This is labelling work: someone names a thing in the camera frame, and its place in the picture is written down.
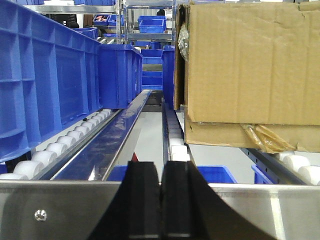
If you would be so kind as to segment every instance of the box flap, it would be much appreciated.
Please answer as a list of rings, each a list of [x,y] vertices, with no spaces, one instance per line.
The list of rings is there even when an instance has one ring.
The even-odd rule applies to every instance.
[[[271,131],[279,135],[287,143],[295,147],[296,151],[320,152],[320,126],[300,125],[266,125]],[[259,146],[248,137],[240,124],[217,123],[201,124],[184,120],[185,142],[187,144],[227,146],[256,149]]]
[[[285,2],[191,5],[190,120],[320,125],[318,9],[319,1],[300,7]],[[182,72],[183,59],[175,49]],[[179,72],[175,107],[182,102]]]

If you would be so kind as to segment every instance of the gray floor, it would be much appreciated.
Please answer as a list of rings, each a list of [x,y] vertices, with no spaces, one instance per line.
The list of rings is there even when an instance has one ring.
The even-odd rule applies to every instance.
[[[153,161],[161,176],[163,170],[162,115],[159,112],[144,113],[145,120],[135,153],[139,161]],[[190,145],[197,165],[227,166],[236,181],[253,184],[253,164],[238,148],[223,146]]]

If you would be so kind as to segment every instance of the person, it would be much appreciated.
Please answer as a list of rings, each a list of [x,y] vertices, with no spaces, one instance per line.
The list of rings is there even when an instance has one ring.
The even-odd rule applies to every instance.
[[[160,9],[157,13],[156,13],[157,16],[165,16],[165,10],[163,9]]]

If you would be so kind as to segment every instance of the blue plastic crate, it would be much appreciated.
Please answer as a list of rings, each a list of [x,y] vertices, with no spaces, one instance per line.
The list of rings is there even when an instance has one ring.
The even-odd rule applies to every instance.
[[[163,97],[170,109],[174,107],[174,70],[175,47],[166,45],[162,53]]]
[[[166,16],[139,16],[139,18],[138,18],[139,26],[140,26],[140,23],[141,23],[142,20],[164,20],[164,22],[163,22],[163,30],[165,31],[167,29],[167,18],[166,18]]]
[[[116,4],[115,0],[84,0],[85,5],[100,5],[113,6]]]
[[[162,77],[156,77],[156,76],[143,76],[142,85],[143,86],[145,85],[162,86],[163,79]]]
[[[116,38],[117,34],[116,33],[104,33],[103,36],[106,37],[106,38]]]
[[[142,85],[142,90],[162,90],[162,85]]]
[[[114,27],[117,26],[117,15],[115,15],[115,14],[109,15],[107,21],[108,21],[109,26],[114,26]],[[124,16],[123,15],[121,15],[120,23],[121,23],[121,26],[124,25]]]
[[[141,49],[143,64],[162,64],[162,50]]]
[[[139,24],[140,33],[161,34],[164,32],[165,20],[163,19],[144,19]]]
[[[226,166],[197,166],[199,172],[208,183],[236,184],[237,181],[232,176]],[[126,174],[127,165],[117,165],[111,171],[107,181],[121,182]]]
[[[162,71],[143,71],[142,72],[142,85],[143,86],[158,86],[163,85]]]
[[[142,71],[142,77],[162,77],[162,71]]]
[[[15,0],[16,3],[21,5],[43,5],[44,0]]]
[[[263,173],[257,165],[251,166],[254,171],[254,184],[274,184],[269,176]]]
[[[136,64],[136,82],[135,82],[135,94],[138,95],[142,91],[142,54],[136,54],[135,64]]]
[[[81,5],[85,3],[86,3],[86,0],[74,0],[74,5]]]
[[[11,1],[0,4],[0,162],[100,109],[98,43]]]
[[[137,55],[142,58],[132,45],[101,44],[99,46],[99,93],[100,103],[104,108],[125,109],[135,98]]]
[[[98,21],[97,18],[99,16],[104,16],[105,21]],[[94,18],[93,18],[93,21],[92,21],[93,25],[95,25],[95,26],[108,26],[108,18],[109,18],[108,14],[95,15]]]
[[[231,172],[223,165],[199,165],[199,172],[208,183],[236,184]]]
[[[96,27],[87,27],[87,28],[73,28],[72,30],[86,35],[89,38],[97,39],[98,38],[98,28]]]

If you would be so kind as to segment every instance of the shelf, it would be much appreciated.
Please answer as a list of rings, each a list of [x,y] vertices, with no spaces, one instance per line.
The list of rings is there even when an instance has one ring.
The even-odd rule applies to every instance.
[[[110,14],[116,12],[116,6],[50,6],[50,5],[25,5],[39,14]]]
[[[128,33],[128,40],[155,40],[157,42],[171,42],[171,33]]]
[[[167,9],[172,8],[172,0],[125,0],[124,5],[127,9]]]

